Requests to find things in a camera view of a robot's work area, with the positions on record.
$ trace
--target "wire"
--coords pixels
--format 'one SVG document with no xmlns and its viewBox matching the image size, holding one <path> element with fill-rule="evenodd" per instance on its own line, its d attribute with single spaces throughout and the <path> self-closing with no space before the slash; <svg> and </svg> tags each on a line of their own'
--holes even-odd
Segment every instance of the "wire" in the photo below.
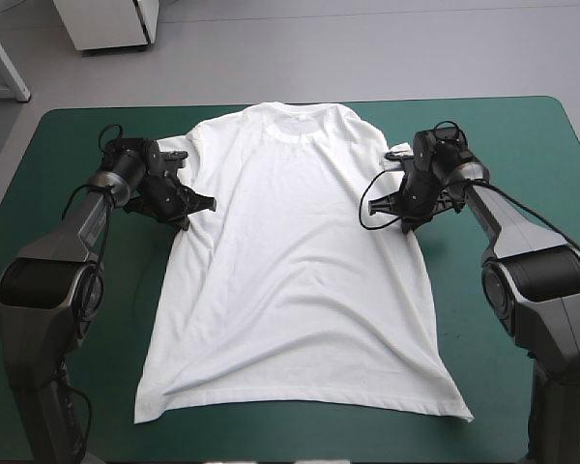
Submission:
<svg viewBox="0 0 580 464">
<path fill-rule="evenodd" d="M 365 196 L 367 195 L 367 193 L 369 192 L 369 190 L 371 189 L 371 186 L 374 185 L 374 183 L 378 180 L 378 178 L 380 176 L 382 176 L 383 174 L 385 174 L 386 172 L 390 172 L 387 169 L 385 169 L 384 171 L 379 172 L 378 174 L 376 174 L 376 177 L 374 177 L 371 182 L 369 183 L 369 185 L 367 186 L 367 188 L 365 189 L 365 191 L 363 192 L 363 195 L 361 195 L 361 201 L 359 202 L 359 224 L 361 225 L 361 227 L 363 229 L 366 230 L 380 230 L 380 229 L 384 229 L 385 227 L 389 227 L 391 224 L 398 222 L 400 219 L 402 219 L 402 216 L 396 217 L 395 219 L 390 220 L 389 222 L 385 222 L 382 225 L 365 225 L 365 223 L 363 222 L 363 201 L 365 200 Z"/>
<path fill-rule="evenodd" d="M 99 305 L 101 304 L 102 296 L 104 293 L 104 284 L 103 284 L 103 279 L 101 277 L 101 266 L 102 266 L 103 257 L 105 255 L 105 247 L 107 244 L 107 237 L 109 235 L 109 224 L 110 224 L 110 219 L 111 219 L 111 211 L 116 206 L 114 204 L 114 198 L 111 194 L 111 190 L 113 189 L 113 186 L 99 187 L 99 186 L 95 186 L 93 184 L 83 184 L 83 185 L 77 187 L 71 193 L 71 196 L 69 197 L 69 201 L 67 202 L 67 205 L 65 206 L 65 209 L 62 212 L 61 219 L 65 218 L 69 208 L 71 207 L 71 204 L 73 203 L 73 200 L 75 199 L 75 196 L 82 189 L 88 189 L 90 191 L 97 191 L 97 192 L 102 193 L 103 202 L 105 203 L 105 224 L 103 225 L 103 238 L 101 239 L 101 246 L 99 248 L 99 253 L 97 255 L 97 262 L 95 263 L 93 278 L 91 280 L 91 283 L 86 288 L 86 294 L 85 294 L 85 297 L 82 299 L 82 302 L 80 305 L 80 310 L 78 313 L 78 321 L 75 324 L 75 329 L 77 331 L 77 336 L 79 338 L 81 338 L 83 336 L 83 333 L 82 333 L 82 330 L 80 328 L 79 323 L 81 323 L 81 322 L 90 323 L 92 321 L 92 316 L 95 315 L 97 309 L 99 308 Z M 100 287 L 101 287 L 100 295 L 99 295 L 99 298 L 97 300 L 97 303 L 95 304 L 95 307 L 89 309 L 88 305 L 90 303 L 90 299 L 92 298 L 93 289 L 94 289 L 97 281 L 99 282 Z"/>
<path fill-rule="evenodd" d="M 14 5 L 11 5 L 9 8 L 5 8 L 4 10 L 0 10 L 0 13 L 4 13 L 7 12 L 9 10 L 12 10 L 13 8 L 18 7 L 19 5 L 21 5 L 22 3 L 24 3 L 26 0 L 21 0 L 19 3 L 15 3 Z"/>
<path fill-rule="evenodd" d="M 97 143 L 99 144 L 99 150 L 101 150 L 101 152 L 104 155 L 112 156 L 111 153 L 108 153 L 105 151 L 105 149 L 102 146 L 102 142 L 103 142 L 103 136 L 105 135 L 105 133 L 113 128 L 118 128 L 118 135 L 116 135 L 116 137 L 114 137 L 114 138 L 123 138 L 123 131 L 124 130 L 120 124 L 108 124 L 103 129 L 101 129 L 101 132 L 99 132 L 99 139 L 97 140 Z"/>
<path fill-rule="evenodd" d="M 84 432 L 84 449 L 88 448 L 88 437 L 90 436 L 90 429 L 93 425 L 93 403 L 86 393 L 82 390 L 78 390 L 75 387 L 61 381 L 60 385 L 67 389 L 68 391 L 75 393 L 77 396 L 82 398 L 86 402 L 86 408 L 88 409 L 88 420 L 86 421 L 86 431 Z"/>
</svg>

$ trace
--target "white cabinet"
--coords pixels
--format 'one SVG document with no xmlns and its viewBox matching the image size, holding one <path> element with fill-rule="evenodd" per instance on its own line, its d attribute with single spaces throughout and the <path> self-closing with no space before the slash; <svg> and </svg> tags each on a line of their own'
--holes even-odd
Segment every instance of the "white cabinet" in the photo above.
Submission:
<svg viewBox="0 0 580 464">
<path fill-rule="evenodd" d="M 159 0 L 54 0 L 78 50 L 153 44 Z"/>
</svg>

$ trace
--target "green table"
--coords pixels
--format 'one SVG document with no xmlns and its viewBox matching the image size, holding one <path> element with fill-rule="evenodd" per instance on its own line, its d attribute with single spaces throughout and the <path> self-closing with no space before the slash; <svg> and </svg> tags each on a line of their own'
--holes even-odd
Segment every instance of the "green table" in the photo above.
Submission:
<svg viewBox="0 0 580 464">
<path fill-rule="evenodd" d="M 444 119 L 467 132 L 494 184 L 546 214 L 580 243 L 580 144 L 558 101 L 545 97 L 348 103 L 389 143 Z M 166 137 L 242 106 L 67 109 L 43 117 L 0 207 L 0 272 L 59 221 L 73 188 L 97 168 L 97 134 Z M 107 460 L 513 461 L 526 449 L 531 362 L 505 335 L 481 293 L 486 246 L 471 212 L 418 232 L 432 279 L 441 355 L 472 423 L 360 406 L 286 401 L 206 406 L 133 425 L 133 401 L 153 328 L 173 231 L 117 212 L 106 252 L 105 299 L 88 339 L 68 356 L 72 383 L 95 416 L 90 450 Z M 3 371 L 0 458 L 29 450 Z M 85 408 L 80 408 L 82 418 Z"/>
</svg>

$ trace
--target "white t-shirt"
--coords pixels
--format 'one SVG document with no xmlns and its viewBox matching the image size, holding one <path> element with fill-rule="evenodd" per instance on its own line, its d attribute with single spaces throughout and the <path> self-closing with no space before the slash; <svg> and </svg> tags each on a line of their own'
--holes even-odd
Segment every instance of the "white t-shirt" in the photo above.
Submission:
<svg viewBox="0 0 580 464">
<path fill-rule="evenodd" d="M 189 152 L 179 177 L 217 211 L 174 241 L 135 422 L 280 399 L 472 418 L 438 354 L 415 236 L 358 222 L 379 130 L 340 104 L 276 102 L 159 145 Z M 370 197 L 397 189 L 386 177 Z"/>
</svg>

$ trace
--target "t-shirt neckline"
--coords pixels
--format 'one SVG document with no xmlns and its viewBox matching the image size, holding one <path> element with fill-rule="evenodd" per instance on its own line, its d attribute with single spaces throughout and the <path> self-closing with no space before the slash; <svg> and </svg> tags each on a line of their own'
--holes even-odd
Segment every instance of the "t-shirt neckline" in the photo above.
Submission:
<svg viewBox="0 0 580 464">
<path fill-rule="evenodd" d="M 271 101 L 264 104 L 273 108 L 275 111 L 297 116 L 309 116 L 314 113 L 322 113 L 322 128 L 314 132 L 297 135 L 284 132 L 276 124 L 275 120 L 271 120 L 269 124 L 266 125 L 265 130 L 270 136 L 277 140 L 286 143 L 309 143 L 324 141 L 328 138 L 327 130 L 331 125 L 332 119 L 331 109 L 335 107 L 335 103 L 286 104 L 279 101 Z"/>
</svg>

